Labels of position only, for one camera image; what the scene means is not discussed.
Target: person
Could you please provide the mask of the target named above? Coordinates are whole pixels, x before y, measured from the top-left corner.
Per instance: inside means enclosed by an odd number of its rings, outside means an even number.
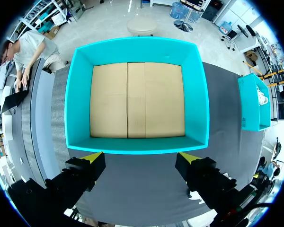
[[[280,170],[280,166],[277,165],[276,162],[274,161],[271,161],[271,163],[269,163],[268,166],[266,167],[262,167],[260,166],[258,169],[257,169],[257,172],[258,171],[262,171],[264,174],[267,175],[267,177],[272,180],[273,177],[276,177],[280,174],[281,170]]]
[[[25,32],[17,41],[6,40],[0,49],[0,66],[7,61],[14,60],[17,70],[16,92],[27,86],[32,65],[39,58],[44,58],[43,68],[52,72],[66,67],[59,55],[58,46],[49,38],[37,31]]]

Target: chair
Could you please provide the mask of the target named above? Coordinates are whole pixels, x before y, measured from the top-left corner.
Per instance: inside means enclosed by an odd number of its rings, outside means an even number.
[[[137,36],[153,36],[157,29],[157,22],[149,17],[134,17],[127,22],[127,30]]]
[[[190,26],[188,22],[189,17],[192,13],[192,11],[194,12],[200,12],[202,10],[202,6],[204,4],[204,0],[181,0],[181,3],[188,8],[188,13],[186,15],[186,18],[184,21],[182,20],[175,20],[174,21],[174,25],[181,29],[184,32],[192,32],[193,28]]]
[[[232,48],[233,51],[235,51],[235,42],[234,39],[236,39],[237,37],[239,37],[241,34],[244,34],[247,38],[248,38],[248,33],[244,30],[244,28],[242,28],[242,26],[238,25],[238,29],[240,30],[240,33],[236,33],[235,31],[231,30],[226,36],[222,36],[221,41],[226,41],[226,46],[227,49],[230,50],[230,48]],[[249,31],[249,33],[251,34],[251,36],[255,37],[256,33],[254,32],[254,30],[249,26],[246,25],[246,29]]]

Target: shelf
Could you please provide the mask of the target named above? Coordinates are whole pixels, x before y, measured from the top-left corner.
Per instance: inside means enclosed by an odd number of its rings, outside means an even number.
[[[41,12],[43,12],[47,7],[49,7],[53,2],[51,1],[50,3],[48,3],[46,6],[44,6],[44,8],[42,10],[40,10],[36,15],[34,15],[34,17],[28,22],[28,23],[32,23],[34,21],[34,19],[40,15]]]
[[[37,24],[34,28],[38,27],[39,25],[41,25],[41,23],[43,23],[46,19],[48,19],[51,15],[53,15],[55,12],[57,12],[58,9],[54,9],[49,15],[47,15],[43,20],[41,20],[41,22],[39,24]]]
[[[28,13],[26,13],[26,15],[23,17],[24,19],[27,17],[28,14],[31,13],[31,11],[33,11],[33,9],[39,5],[40,2],[42,2],[43,0],[39,0],[36,4],[34,4],[34,6],[28,11]]]

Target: blue water jug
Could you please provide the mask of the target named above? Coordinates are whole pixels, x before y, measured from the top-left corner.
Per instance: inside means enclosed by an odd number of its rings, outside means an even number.
[[[174,2],[170,10],[170,16],[174,19],[183,19],[185,7],[180,2]]]
[[[219,27],[220,32],[222,32],[224,35],[229,33],[232,30],[231,22],[227,23],[224,21],[222,25]]]

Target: gray table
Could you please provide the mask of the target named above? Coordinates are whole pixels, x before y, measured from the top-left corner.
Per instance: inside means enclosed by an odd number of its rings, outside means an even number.
[[[248,184],[256,170],[263,132],[241,130],[238,75],[204,63],[210,101],[210,136],[206,149],[188,152],[210,157],[221,172]],[[68,68],[57,72],[52,97],[53,145],[59,169],[69,157],[89,152],[68,150],[64,134],[64,95]],[[187,198],[187,186],[174,168],[176,154],[106,154],[106,169],[92,192],[77,202],[83,216],[126,226],[157,226],[207,212],[205,204]]]

